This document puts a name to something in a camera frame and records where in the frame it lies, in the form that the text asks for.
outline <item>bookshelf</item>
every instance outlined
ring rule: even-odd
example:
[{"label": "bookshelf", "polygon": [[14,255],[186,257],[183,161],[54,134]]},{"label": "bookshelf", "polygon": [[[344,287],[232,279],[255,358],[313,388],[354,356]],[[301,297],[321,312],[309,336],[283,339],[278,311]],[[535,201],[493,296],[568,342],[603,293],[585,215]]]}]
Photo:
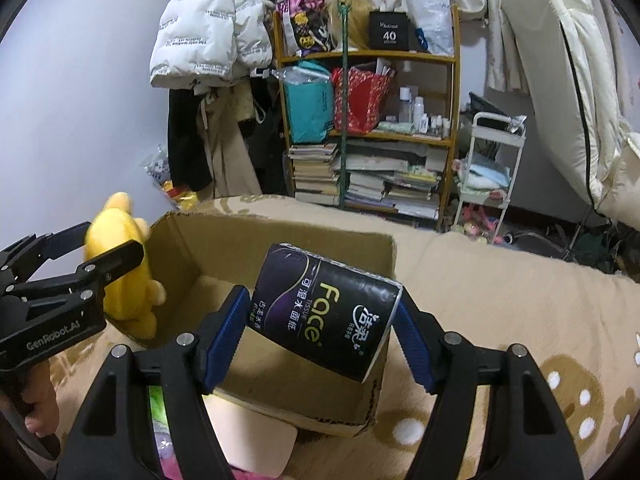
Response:
[{"label": "bookshelf", "polygon": [[[369,132],[365,135],[362,134],[348,134],[349,138],[354,139],[370,139],[370,140],[402,140],[405,142],[419,142],[428,144],[430,146],[446,148],[447,149],[447,162],[444,172],[442,173],[442,180],[440,183],[440,205],[438,208],[438,221],[437,227],[440,228],[442,220],[444,218],[444,209],[449,203],[449,192],[453,182],[453,170],[452,162],[456,155],[456,145],[458,137],[458,123],[460,114],[460,19],[458,16],[458,8],[453,5],[451,7],[452,21],[453,21],[453,38],[454,38],[454,55],[453,56],[434,56],[427,52],[418,52],[415,50],[399,51],[399,50],[350,50],[348,52],[349,58],[378,58],[383,57],[385,59],[393,60],[410,60],[413,62],[421,62],[427,64],[434,64],[443,66],[446,69],[446,81],[444,88],[441,90],[433,89],[420,89],[419,95],[425,99],[437,100],[444,102],[444,117],[450,119],[451,128],[448,139],[437,139],[435,137],[429,138],[427,136],[412,136],[408,134],[393,133],[393,132]],[[305,57],[285,56],[284,55],[284,39],[282,35],[282,22],[280,15],[277,11],[273,13],[274,24],[274,53],[275,62],[277,68],[282,68],[292,63],[296,63],[302,59],[307,60],[337,60],[342,58],[342,51],[332,52],[320,52],[316,54],[309,54]],[[291,136],[289,131],[289,123],[287,121],[287,104],[285,101],[284,84],[280,82],[280,95],[282,102],[282,117],[284,122],[284,137],[287,149],[291,147]],[[340,132],[337,130],[331,130],[329,137],[340,137]],[[295,189],[295,182],[293,181],[293,166],[290,159],[288,160],[289,175],[291,179],[291,189]],[[370,206],[353,203],[347,200],[345,202],[347,208],[369,211],[377,214],[398,214],[393,207]]]}]

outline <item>hanging clothes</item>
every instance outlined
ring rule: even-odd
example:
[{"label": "hanging clothes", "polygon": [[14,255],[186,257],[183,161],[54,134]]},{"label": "hanging clothes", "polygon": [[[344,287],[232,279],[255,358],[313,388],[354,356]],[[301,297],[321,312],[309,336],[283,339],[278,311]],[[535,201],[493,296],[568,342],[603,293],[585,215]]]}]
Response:
[{"label": "hanging clothes", "polygon": [[204,143],[196,127],[202,96],[193,90],[169,90],[167,150],[174,186],[198,192],[212,182]]},{"label": "hanging clothes", "polygon": [[262,193],[238,125],[252,112],[248,82],[218,89],[200,104],[196,124],[209,155],[216,198]]},{"label": "hanging clothes", "polygon": [[235,84],[270,65],[261,0],[171,0],[151,54],[151,85],[190,89]]}]

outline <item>human hand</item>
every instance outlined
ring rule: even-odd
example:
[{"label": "human hand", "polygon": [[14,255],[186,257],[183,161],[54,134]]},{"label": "human hand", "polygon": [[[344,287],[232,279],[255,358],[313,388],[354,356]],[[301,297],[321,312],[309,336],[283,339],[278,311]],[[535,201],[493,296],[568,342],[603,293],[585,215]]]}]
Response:
[{"label": "human hand", "polygon": [[39,363],[29,371],[21,396],[24,402],[34,405],[33,411],[24,419],[27,430],[38,438],[54,433],[60,422],[60,410],[51,383],[49,361]]}]

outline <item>colorful bag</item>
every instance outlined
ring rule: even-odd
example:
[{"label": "colorful bag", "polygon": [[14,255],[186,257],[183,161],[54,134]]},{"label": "colorful bag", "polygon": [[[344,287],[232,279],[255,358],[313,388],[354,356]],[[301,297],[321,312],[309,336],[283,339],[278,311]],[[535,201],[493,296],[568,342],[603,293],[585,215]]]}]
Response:
[{"label": "colorful bag", "polygon": [[327,52],[334,45],[324,0],[276,0],[287,56]]},{"label": "colorful bag", "polygon": [[[342,128],[342,69],[332,74],[335,86],[334,125]],[[366,134],[376,127],[391,85],[391,76],[379,75],[355,67],[349,69],[348,131]]]}]

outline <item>beige blanket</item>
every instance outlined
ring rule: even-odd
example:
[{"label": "beige blanket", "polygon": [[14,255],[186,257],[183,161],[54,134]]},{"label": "beige blanket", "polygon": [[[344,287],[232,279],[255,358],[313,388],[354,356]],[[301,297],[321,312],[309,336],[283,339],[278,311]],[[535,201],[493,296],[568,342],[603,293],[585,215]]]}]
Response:
[{"label": "beige blanket", "polygon": [[[478,346],[521,342],[530,349],[565,414],[587,478],[640,408],[640,287],[631,280],[284,197],[223,198],[209,207],[220,214],[391,234],[396,278],[445,330]],[[63,419],[59,435],[68,433],[111,346],[123,340],[109,327],[54,358]],[[472,476],[477,466],[486,404],[482,389],[461,478]],[[432,407],[433,398],[413,382],[392,335],[372,430],[351,439],[301,434],[286,474],[299,480],[400,480]]]}]

